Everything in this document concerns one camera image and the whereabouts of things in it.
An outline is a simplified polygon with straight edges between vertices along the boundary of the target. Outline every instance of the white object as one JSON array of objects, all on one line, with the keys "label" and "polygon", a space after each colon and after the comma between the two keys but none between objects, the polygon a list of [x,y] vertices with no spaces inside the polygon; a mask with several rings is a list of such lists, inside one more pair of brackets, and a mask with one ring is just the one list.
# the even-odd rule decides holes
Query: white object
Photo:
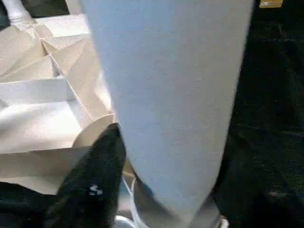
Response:
[{"label": "white object", "polygon": [[34,20],[20,0],[2,0],[11,25],[33,24]]},{"label": "white object", "polygon": [[113,228],[136,228],[136,226],[132,220],[130,220],[124,216],[120,216],[120,215],[115,216],[114,224],[112,227]]},{"label": "white object", "polygon": [[131,164],[187,227],[219,173],[252,0],[83,6]]}]

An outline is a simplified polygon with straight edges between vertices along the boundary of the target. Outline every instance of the black fabric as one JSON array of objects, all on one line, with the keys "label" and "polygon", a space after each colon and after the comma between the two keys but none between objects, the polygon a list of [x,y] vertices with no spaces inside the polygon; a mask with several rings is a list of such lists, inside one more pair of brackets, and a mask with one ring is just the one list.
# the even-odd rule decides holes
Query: black fabric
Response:
[{"label": "black fabric", "polygon": [[117,124],[95,141],[56,196],[0,182],[0,228],[109,228],[117,210],[125,148]]},{"label": "black fabric", "polygon": [[109,228],[117,210],[125,148],[110,125],[59,188],[45,214],[45,228]]},{"label": "black fabric", "polygon": [[21,0],[21,2],[34,18],[69,14],[65,0]]},{"label": "black fabric", "polygon": [[258,3],[214,198],[232,228],[304,227],[304,2]]}]

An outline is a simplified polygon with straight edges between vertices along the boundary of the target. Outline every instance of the cardboard compartment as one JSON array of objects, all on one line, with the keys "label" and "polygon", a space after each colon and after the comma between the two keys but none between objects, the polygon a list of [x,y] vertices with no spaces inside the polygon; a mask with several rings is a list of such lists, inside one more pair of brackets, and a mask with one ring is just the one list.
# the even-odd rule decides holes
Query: cardboard compartment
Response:
[{"label": "cardboard compartment", "polygon": [[90,35],[34,25],[0,40],[0,178],[66,174],[114,121]]}]

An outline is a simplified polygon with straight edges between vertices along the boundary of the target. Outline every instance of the white tube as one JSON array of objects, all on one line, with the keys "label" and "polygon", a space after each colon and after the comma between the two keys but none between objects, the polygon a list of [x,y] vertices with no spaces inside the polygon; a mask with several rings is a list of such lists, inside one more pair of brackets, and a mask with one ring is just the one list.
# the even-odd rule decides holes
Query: white tube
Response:
[{"label": "white tube", "polygon": [[83,5],[134,170],[187,225],[218,176],[252,0]]},{"label": "white tube", "polygon": [[11,25],[34,23],[34,20],[20,0],[2,0],[2,2],[7,10]]}]

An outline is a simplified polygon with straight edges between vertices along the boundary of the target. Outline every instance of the black cloth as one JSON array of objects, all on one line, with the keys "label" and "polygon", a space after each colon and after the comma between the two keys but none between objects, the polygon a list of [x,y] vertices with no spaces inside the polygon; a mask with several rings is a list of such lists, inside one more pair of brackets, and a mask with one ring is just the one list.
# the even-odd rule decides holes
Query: black cloth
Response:
[{"label": "black cloth", "polygon": [[117,210],[125,148],[111,124],[59,188],[45,228],[109,228]]},{"label": "black cloth", "polygon": [[258,4],[214,199],[232,228],[304,227],[304,2]]}]

